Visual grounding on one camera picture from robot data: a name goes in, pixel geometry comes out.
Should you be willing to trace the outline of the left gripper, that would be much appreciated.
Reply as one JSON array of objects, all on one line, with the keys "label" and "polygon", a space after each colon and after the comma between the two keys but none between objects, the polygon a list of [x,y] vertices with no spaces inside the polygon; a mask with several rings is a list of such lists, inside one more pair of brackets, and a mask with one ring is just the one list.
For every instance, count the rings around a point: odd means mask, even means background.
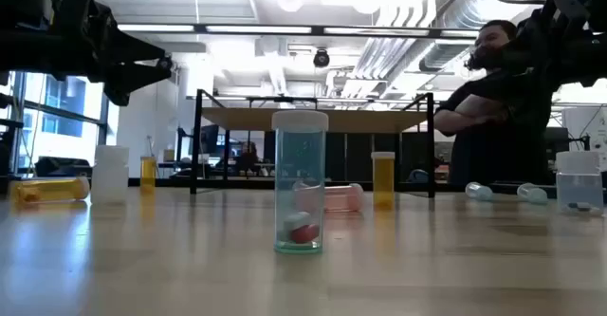
[{"label": "left gripper", "polygon": [[[133,92],[171,77],[171,70],[131,63],[158,60],[166,52],[117,29],[111,9],[95,0],[62,0],[49,32],[59,38],[50,74],[58,81],[86,76],[104,82],[104,94],[114,105],[127,106]],[[131,64],[112,62],[112,37],[113,61]]]}]

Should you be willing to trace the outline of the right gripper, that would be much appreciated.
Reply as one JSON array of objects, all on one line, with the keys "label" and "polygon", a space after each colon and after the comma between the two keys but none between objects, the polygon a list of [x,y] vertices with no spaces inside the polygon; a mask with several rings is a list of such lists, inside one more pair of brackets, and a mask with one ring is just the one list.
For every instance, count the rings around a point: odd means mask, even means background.
[{"label": "right gripper", "polygon": [[[502,50],[485,49],[472,53],[467,69],[484,69],[487,76],[478,81],[483,88],[507,88],[516,78],[529,79],[541,88],[559,88],[562,84],[580,83],[587,87],[593,77],[579,63],[576,46],[590,31],[584,26],[590,12],[578,0],[546,0],[542,9],[521,21],[517,33]],[[535,50],[543,37],[546,49]]]}]

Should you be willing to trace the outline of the slim amber pill bottle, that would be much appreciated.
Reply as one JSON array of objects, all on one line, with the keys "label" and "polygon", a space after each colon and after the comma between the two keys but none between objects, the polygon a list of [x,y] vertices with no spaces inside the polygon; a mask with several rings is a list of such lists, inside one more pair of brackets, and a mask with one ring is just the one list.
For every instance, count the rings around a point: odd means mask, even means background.
[{"label": "slim amber pill bottle", "polygon": [[139,188],[144,195],[152,195],[156,189],[156,158],[153,156],[140,158]]}]

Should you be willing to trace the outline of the white opaque pill bottle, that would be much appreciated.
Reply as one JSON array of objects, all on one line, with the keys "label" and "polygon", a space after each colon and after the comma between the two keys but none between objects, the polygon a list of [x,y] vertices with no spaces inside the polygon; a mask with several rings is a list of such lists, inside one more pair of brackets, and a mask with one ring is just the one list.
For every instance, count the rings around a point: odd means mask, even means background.
[{"label": "white opaque pill bottle", "polygon": [[114,204],[126,200],[129,179],[129,149],[98,145],[91,178],[91,202]]}]

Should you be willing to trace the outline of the small teal pill bottle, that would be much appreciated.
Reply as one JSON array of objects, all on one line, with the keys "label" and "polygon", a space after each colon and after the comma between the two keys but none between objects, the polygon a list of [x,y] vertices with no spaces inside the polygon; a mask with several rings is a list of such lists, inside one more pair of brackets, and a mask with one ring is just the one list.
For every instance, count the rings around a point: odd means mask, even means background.
[{"label": "small teal pill bottle", "polygon": [[546,204],[548,201],[547,192],[532,183],[520,185],[517,189],[517,196],[532,204]]},{"label": "small teal pill bottle", "polygon": [[493,198],[492,190],[478,182],[470,182],[465,189],[468,198],[480,201],[490,201]]}]

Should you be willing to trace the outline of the large clear bottle white cap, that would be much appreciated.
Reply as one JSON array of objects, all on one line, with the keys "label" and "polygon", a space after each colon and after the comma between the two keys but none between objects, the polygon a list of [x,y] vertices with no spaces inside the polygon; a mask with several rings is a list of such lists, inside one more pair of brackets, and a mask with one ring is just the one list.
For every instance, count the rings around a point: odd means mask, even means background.
[{"label": "large clear bottle white cap", "polygon": [[556,169],[557,202],[562,213],[603,215],[603,182],[598,153],[557,153]]}]

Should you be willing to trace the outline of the long amber pill bottle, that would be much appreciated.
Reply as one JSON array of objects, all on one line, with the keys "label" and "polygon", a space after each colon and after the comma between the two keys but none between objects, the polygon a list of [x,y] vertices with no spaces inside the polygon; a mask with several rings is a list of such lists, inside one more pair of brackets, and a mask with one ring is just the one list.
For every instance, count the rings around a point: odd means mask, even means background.
[{"label": "long amber pill bottle", "polygon": [[84,200],[89,193],[86,177],[28,179],[14,181],[10,187],[10,198],[17,205]]}]

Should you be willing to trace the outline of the amber bottle white cap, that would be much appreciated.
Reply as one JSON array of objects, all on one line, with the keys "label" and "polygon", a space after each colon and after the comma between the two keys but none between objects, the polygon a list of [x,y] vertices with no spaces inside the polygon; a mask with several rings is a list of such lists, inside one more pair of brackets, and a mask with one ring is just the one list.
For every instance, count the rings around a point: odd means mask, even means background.
[{"label": "amber bottle white cap", "polygon": [[376,211],[395,207],[395,153],[373,152],[373,205]]}]

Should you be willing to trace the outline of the tall teal pill bottle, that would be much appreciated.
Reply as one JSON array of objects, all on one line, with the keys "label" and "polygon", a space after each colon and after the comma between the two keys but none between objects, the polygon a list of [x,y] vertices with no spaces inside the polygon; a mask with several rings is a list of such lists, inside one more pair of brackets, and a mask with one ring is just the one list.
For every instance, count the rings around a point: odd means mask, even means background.
[{"label": "tall teal pill bottle", "polygon": [[322,250],[324,209],[310,214],[295,207],[293,185],[325,187],[326,132],[319,127],[286,126],[273,118],[275,132],[274,250],[316,253]]}]

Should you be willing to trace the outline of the white poster board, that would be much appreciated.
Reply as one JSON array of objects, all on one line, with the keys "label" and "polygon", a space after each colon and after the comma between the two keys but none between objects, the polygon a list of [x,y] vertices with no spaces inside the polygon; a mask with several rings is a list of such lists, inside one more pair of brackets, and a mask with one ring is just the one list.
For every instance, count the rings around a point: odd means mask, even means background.
[{"label": "white poster board", "polygon": [[607,172],[607,105],[567,108],[561,116],[573,138],[590,137],[590,150],[598,153],[600,171]]}]

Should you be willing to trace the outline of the dark monitor blue screen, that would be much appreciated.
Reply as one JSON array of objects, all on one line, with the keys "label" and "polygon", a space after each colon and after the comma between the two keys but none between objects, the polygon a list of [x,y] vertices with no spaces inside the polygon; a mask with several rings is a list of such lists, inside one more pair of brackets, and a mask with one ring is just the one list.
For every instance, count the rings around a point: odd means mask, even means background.
[{"label": "dark monitor blue screen", "polygon": [[205,125],[200,128],[200,152],[211,157],[223,155],[225,142],[220,139],[220,127],[216,124]]}]

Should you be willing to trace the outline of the person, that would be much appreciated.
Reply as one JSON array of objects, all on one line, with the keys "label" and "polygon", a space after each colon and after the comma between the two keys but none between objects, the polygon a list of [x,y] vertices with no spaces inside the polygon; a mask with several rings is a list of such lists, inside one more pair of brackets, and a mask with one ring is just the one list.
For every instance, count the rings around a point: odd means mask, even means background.
[{"label": "person", "polygon": [[501,68],[457,88],[433,115],[434,128],[455,137],[449,183],[547,183],[551,100],[531,78]]},{"label": "person", "polygon": [[251,171],[253,173],[259,161],[256,144],[252,141],[243,143],[240,156],[235,161],[239,172]]}]

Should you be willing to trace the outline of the black sofa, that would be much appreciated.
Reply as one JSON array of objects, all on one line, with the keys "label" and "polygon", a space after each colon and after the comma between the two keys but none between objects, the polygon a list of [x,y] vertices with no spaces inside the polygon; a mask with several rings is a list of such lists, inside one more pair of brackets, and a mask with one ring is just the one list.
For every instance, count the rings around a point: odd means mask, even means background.
[{"label": "black sofa", "polygon": [[39,157],[35,170],[39,177],[92,176],[92,166],[81,158]]}]

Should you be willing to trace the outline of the long ceiling light strip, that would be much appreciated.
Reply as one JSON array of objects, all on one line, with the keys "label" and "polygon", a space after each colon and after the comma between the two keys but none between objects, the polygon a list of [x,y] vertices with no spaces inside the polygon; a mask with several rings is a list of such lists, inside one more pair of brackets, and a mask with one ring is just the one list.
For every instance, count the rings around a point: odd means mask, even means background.
[{"label": "long ceiling light strip", "polygon": [[465,28],[393,28],[361,26],[297,26],[260,24],[118,24],[125,32],[209,35],[281,35],[475,40],[479,31]]}]

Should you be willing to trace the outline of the long pink pill bottle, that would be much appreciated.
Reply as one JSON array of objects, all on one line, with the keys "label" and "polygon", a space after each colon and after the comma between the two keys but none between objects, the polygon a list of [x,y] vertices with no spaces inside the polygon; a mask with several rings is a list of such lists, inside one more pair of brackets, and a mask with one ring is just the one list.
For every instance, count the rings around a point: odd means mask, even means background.
[{"label": "long pink pill bottle", "polygon": [[324,187],[296,182],[293,190],[295,207],[310,214],[316,213],[320,207],[326,212],[358,212],[366,201],[362,187],[356,183]]}]

